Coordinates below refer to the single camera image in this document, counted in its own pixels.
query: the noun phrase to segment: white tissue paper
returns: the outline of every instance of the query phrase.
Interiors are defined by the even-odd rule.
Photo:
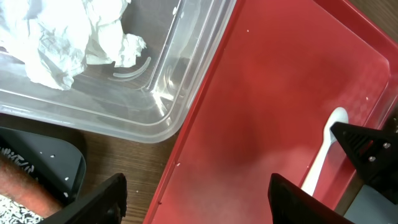
[[[124,34],[131,0],[0,0],[0,46],[32,82],[69,90],[87,65],[131,67],[146,43]]]

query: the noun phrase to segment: metal screw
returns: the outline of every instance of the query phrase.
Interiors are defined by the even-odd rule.
[[[388,143],[388,142],[386,142],[386,143],[383,144],[383,147],[384,147],[385,149],[388,149],[388,148],[391,147],[391,144]]]

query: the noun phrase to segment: white spoon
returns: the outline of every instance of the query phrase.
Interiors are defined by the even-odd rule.
[[[315,158],[310,171],[308,172],[301,189],[309,195],[313,195],[315,187],[317,186],[319,175],[321,174],[323,163],[326,159],[330,146],[336,141],[335,136],[330,131],[330,128],[336,123],[348,123],[347,111],[342,108],[336,108],[330,115],[323,129],[323,143],[319,149],[318,155]]]

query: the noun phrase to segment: red tray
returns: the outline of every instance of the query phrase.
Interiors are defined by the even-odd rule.
[[[302,184],[338,106],[380,128],[397,61],[348,1],[238,0],[144,223],[271,223],[271,174]],[[335,208],[353,174],[334,144],[314,197]]]

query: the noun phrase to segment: wooden surface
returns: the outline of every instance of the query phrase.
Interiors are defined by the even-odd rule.
[[[0,126],[66,140],[86,153],[87,172],[81,196],[113,174],[127,178],[127,215],[123,223],[142,223],[177,135],[157,144],[142,144],[88,131],[0,114]]]
[[[352,0],[352,2],[398,41],[398,1]],[[113,174],[124,173],[127,177],[129,195],[127,217],[123,223],[142,223],[177,138],[177,135],[174,135],[158,144],[141,144],[3,114],[0,115],[0,126],[19,128],[70,141],[76,140],[76,134],[82,136],[87,147],[87,173],[82,195]],[[352,202],[360,184],[355,180],[353,185],[356,188],[348,190],[342,200],[340,205],[342,210]]]

